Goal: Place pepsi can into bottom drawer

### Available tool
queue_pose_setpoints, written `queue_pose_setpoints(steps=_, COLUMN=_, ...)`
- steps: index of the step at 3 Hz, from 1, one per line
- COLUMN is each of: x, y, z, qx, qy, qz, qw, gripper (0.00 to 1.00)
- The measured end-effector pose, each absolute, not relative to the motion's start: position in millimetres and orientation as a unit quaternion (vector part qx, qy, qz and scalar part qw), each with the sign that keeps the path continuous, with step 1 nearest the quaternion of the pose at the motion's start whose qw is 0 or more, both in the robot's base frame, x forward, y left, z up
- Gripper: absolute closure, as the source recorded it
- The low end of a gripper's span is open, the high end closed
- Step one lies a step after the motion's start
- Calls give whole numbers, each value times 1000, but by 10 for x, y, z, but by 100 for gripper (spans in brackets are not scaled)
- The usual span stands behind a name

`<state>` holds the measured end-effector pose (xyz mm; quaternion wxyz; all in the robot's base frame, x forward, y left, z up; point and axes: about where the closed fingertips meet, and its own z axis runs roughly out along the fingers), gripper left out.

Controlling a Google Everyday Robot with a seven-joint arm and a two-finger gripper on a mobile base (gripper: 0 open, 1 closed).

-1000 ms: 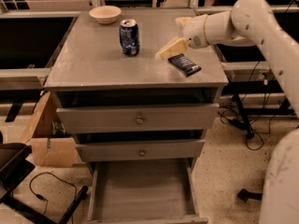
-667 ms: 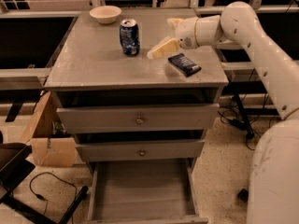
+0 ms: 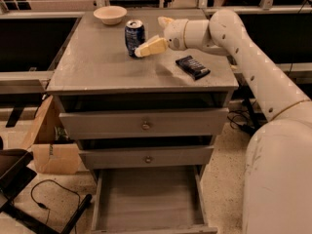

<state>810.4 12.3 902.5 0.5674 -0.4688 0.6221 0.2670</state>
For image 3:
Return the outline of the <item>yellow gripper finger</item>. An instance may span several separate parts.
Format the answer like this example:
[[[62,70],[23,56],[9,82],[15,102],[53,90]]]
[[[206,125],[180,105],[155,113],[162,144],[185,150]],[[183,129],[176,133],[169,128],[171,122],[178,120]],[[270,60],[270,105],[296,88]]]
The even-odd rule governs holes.
[[[155,35],[147,42],[139,45],[135,49],[135,55],[138,58],[143,58],[164,53],[167,49],[168,41],[165,38],[160,37],[159,35]]]
[[[159,17],[158,18],[158,23],[159,25],[165,29],[170,23],[172,23],[174,19],[167,18],[167,17]]]

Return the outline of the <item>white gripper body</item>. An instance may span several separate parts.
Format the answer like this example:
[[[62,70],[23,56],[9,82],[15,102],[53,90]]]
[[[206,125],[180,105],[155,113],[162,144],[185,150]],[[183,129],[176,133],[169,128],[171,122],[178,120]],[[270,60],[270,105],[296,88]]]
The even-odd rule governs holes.
[[[187,23],[187,19],[175,19],[165,27],[164,36],[172,50],[184,51],[186,49],[184,31]]]

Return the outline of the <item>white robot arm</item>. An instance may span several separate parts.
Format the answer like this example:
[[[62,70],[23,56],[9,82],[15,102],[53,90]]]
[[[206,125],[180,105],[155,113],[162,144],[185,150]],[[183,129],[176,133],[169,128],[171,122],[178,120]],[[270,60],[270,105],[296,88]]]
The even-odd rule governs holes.
[[[146,57],[196,49],[233,57],[267,119],[246,151],[243,234],[312,234],[312,101],[251,39],[231,10],[210,19],[159,17]]]

